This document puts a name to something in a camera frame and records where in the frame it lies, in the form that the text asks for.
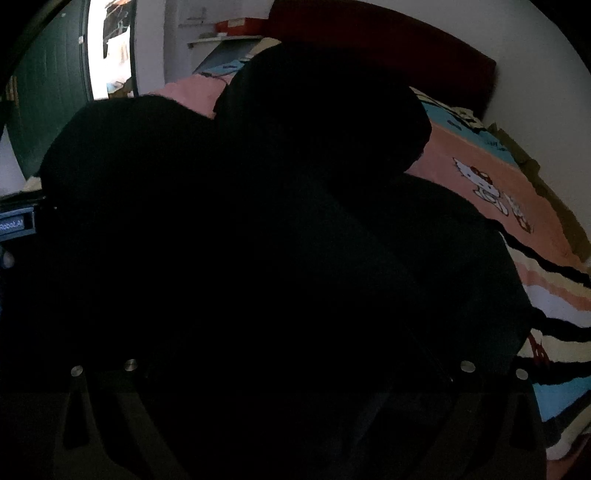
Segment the white wall shelf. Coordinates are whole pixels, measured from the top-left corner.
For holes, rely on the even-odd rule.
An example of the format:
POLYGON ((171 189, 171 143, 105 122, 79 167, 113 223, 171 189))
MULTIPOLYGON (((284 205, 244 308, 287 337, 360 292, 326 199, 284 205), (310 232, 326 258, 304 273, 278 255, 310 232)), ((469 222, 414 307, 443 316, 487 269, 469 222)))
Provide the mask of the white wall shelf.
POLYGON ((200 44, 207 44, 207 43, 219 43, 219 42, 228 42, 228 41, 253 41, 262 39, 262 35, 244 35, 244 36, 215 36, 215 37, 208 37, 208 38, 199 38, 197 40, 187 42, 187 47, 189 49, 197 47, 200 44))

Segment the red box on shelf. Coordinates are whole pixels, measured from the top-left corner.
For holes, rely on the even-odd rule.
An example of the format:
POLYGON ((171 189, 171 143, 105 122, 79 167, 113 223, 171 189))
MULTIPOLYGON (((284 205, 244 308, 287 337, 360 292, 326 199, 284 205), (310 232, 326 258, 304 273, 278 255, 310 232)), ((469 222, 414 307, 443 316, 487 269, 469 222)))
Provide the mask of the red box on shelf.
POLYGON ((258 36, 263 33, 266 22, 263 18, 235 18, 215 23, 214 30, 221 36, 258 36))

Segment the green door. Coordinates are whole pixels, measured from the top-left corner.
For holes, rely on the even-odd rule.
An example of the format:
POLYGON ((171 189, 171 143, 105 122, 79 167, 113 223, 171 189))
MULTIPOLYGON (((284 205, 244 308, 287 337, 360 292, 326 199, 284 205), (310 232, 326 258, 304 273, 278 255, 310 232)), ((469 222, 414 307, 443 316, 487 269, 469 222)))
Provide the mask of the green door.
POLYGON ((25 178, 37 173, 63 127, 91 100, 89 3, 71 1, 40 31, 7 86, 8 137, 25 178))

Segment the dark red headboard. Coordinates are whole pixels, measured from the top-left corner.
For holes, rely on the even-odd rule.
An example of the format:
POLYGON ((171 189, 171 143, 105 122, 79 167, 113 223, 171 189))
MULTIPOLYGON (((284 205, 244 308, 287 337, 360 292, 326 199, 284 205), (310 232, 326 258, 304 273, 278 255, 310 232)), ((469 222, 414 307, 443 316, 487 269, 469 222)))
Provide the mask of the dark red headboard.
POLYGON ((276 1, 264 34, 366 51, 401 69, 411 86, 483 119, 497 63, 451 34, 403 13, 360 1, 276 1))

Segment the olive mattress edge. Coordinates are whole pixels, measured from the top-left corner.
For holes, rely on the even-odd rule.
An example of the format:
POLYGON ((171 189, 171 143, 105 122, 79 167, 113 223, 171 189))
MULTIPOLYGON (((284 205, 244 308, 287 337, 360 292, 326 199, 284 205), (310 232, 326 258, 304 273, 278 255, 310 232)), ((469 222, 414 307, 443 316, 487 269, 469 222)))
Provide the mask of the olive mattress edge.
POLYGON ((499 128, 496 123, 491 124, 488 127, 488 131, 509 151, 538 195, 550 203, 559 218, 562 230, 572 252, 582 263, 586 263, 590 259, 590 240, 575 214, 540 177, 540 164, 511 138, 505 130, 499 128))

